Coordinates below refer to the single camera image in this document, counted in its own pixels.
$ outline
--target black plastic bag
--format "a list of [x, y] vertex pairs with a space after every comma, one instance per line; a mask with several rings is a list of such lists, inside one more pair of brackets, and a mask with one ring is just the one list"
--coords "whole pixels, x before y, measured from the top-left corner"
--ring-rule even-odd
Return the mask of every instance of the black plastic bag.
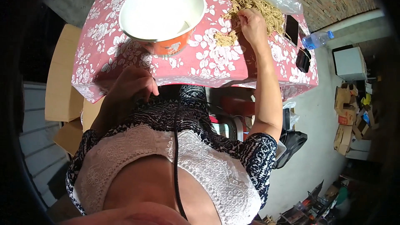
[[304, 143], [307, 141], [307, 134], [300, 131], [286, 131], [280, 135], [279, 140], [286, 146], [286, 151], [275, 161], [273, 169], [280, 169], [289, 161]]

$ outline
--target pink floral tablecloth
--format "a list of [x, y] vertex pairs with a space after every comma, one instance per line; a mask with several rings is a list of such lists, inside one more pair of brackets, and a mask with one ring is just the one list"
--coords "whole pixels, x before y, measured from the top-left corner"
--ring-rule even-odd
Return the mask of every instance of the pink floral tablecloth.
[[[208, 87], [256, 87], [256, 58], [242, 37], [233, 47], [216, 45], [214, 33], [228, 33], [230, 20], [221, 16], [230, 0], [206, 0], [207, 10], [188, 46], [170, 58], [152, 56], [119, 28], [118, 14], [125, 0], [95, 0], [87, 16], [75, 54], [72, 85], [90, 102], [105, 95], [122, 69], [135, 65], [148, 69], [158, 85], [187, 83]], [[303, 15], [293, 15], [303, 32], [310, 32]], [[268, 40], [282, 99], [287, 100], [318, 85], [314, 51], [308, 73], [296, 67], [298, 48], [273, 33]]]

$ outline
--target dried noodle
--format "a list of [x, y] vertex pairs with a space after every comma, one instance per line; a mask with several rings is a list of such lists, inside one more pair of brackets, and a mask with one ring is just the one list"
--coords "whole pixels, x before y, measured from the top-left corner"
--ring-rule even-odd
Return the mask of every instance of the dried noodle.
[[284, 18], [280, 10], [272, 6], [265, 0], [230, 0], [232, 1], [232, 8], [227, 14], [223, 15], [224, 19], [231, 19], [232, 31], [229, 34], [223, 34], [217, 32], [214, 38], [217, 39], [217, 45], [220, 46], [231, 46], [238, 39], [238, 36], [242, 32], [237, 12], [242, 9], [256, 8], [262, 14], [267, 23], [268, 35], [271, 35], [273, 31], [276, 31], [279, 35], [284, 33], [283, 23]]

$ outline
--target black cable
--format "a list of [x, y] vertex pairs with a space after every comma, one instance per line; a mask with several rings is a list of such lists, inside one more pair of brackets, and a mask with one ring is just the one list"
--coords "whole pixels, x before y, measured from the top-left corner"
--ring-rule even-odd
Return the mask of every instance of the black cable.
[[183, 209], [182, 206], [182, 202], [180, 200], [180, 194], [179, 194], [179, 184], [178, 184], [178, 180], [177, 180], [177, 161], [178, 161], [178, 140], [177, 140], [177, 116], [179, 114], [179, 110], [180, 110], [180, 101], [178, 102], [178, 105], [176, 107], [176, 112], [175, 112], [175, 118], [174, 118], [174, 136], [175, 136], [175, 156], [174, 156], [174, 184], [175, 184], [175, 197], [176, 197], [176, 203], [177, 206], [179, 208], [179, 212], [181, 214], [181, 216], [183, 218], [185, 218], [187, 220], [185, 211]]

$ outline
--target white lace trim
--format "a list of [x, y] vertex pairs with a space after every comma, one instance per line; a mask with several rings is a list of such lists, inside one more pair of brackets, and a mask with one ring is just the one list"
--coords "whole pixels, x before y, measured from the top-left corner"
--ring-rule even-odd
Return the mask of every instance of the white lace trim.
[[[207, 191], [224, 224], [249, 224], [261, 206], [260, 196], [239, 160], [213, 150], [191, 130], [178, 133], [178, 166]], [[75, 182], [86, 214], [101, 211], [107, 190], [128, 163], [147, 155], [174, 160], [174, 133], [146, 125], [103, 138], [89, 150]]]

